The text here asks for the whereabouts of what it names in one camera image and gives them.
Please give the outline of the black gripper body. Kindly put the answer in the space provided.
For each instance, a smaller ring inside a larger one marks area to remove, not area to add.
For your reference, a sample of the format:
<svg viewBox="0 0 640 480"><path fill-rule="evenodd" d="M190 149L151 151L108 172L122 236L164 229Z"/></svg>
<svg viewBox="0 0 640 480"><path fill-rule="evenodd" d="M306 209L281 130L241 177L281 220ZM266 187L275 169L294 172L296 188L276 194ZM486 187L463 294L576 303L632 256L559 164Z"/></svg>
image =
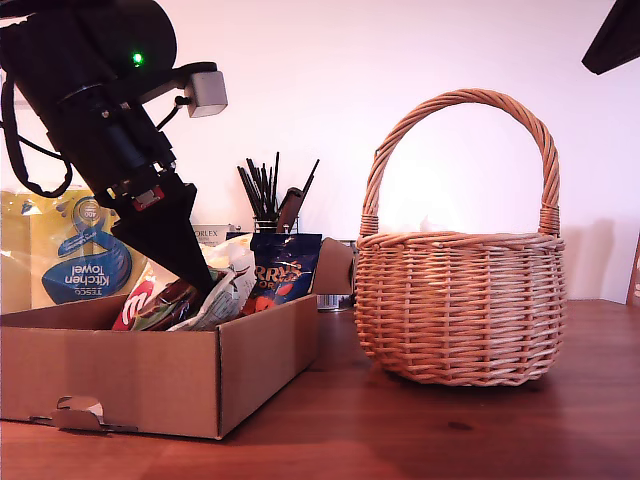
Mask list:
<svg viewBox="0 0 640 480"><path fill-rule="evenodd" d="M143 104L184 83L40 83L34 110L66 166L99 203L119 214L189 214L196 187L175 172L175 156Z"/></svg>

